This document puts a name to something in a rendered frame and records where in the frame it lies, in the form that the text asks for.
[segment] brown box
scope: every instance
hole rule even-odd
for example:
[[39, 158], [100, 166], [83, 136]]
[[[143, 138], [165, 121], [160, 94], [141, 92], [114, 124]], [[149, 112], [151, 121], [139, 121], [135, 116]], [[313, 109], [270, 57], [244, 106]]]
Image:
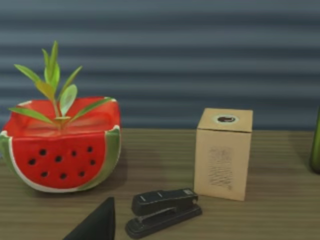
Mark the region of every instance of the brown box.
[[206, 108], [196, 130], [194, 191], [244, 201], [252, 110]]

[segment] wood grain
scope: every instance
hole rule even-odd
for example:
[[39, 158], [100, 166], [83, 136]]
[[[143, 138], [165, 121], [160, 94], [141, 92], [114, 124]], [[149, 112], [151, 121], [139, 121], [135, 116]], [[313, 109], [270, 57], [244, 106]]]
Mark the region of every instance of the wood grain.
[[[311, 132], [254, 131], [245, 202], [204, 197], [203, 215], [145, 240], [318, 240], [320, 175], [306, 165]], [[112, 176], [93, 190], [52, 195], [26, 187], [0, 163], [0, 240], [60, 240], [109, 196], [116, 240], [135, 194], [193, 186], [194, 130], [124, 129]]]

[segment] red watermelon flesh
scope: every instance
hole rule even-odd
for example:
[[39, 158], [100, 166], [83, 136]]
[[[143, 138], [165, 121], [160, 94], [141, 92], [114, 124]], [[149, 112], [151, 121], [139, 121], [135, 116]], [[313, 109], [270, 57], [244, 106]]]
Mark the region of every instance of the red watermelon flesh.
[[[72, 117], [101, 99], [78, 98], [67, 116]], [[51, 119], [55, 116], [47, 100], [33, 100], [23, 107]], [[4, 131], [11, 151], [7, 162], [11, 162], [22, 180], [40, 191], [74, 192], [83, 186], [91, 188], [111, 173], [119, 157], [120, 110], [114, 99], [79, 117], [63, 132], [14, 112]]]

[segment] box front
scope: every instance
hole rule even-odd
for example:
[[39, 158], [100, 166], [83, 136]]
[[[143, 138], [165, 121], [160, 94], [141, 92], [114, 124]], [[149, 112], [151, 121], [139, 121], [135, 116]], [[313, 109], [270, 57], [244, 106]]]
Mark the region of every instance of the box front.
[[199, 195], [243, 201], [251, 133], [198, 129], [194, 191]]

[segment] box lid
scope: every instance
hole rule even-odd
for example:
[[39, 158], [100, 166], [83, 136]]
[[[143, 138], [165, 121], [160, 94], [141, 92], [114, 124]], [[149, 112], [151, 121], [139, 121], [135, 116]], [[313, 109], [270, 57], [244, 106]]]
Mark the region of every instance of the box lid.
[[198, 129], [251, 133], [253, 111], [205, 108]]

